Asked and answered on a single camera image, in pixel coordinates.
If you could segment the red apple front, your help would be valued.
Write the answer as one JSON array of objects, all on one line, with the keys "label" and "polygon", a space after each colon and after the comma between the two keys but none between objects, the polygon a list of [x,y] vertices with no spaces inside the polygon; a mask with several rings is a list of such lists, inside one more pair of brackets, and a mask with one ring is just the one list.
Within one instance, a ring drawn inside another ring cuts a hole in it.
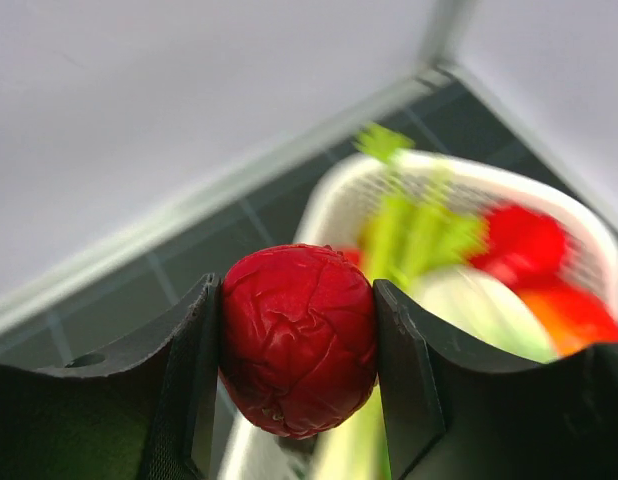
[{"label": "red apple front", "polygon": [[369,399],[377,375],[372,287],[329,246],[279,245],[234,264],[221,286],[219,373],[255,426],[308,438]]}]

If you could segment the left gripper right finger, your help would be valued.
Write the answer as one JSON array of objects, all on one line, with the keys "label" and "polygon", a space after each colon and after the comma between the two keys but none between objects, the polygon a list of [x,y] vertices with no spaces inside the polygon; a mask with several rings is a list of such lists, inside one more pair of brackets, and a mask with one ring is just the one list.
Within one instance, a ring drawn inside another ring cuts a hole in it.
[{"label": "left gripper right finger", "polygon": [[618,479],[618,344],[538,364],[374,294],[394,478]]}]

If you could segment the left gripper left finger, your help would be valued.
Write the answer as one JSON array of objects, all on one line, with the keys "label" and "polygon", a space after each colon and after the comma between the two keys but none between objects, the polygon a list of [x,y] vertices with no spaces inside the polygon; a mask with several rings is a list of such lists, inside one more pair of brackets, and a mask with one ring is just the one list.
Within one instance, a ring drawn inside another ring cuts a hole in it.
[{"label": "left gripper left finger", "polygon": [[65,367],[0,363],[0,479],[207,479],[220,280]]}]

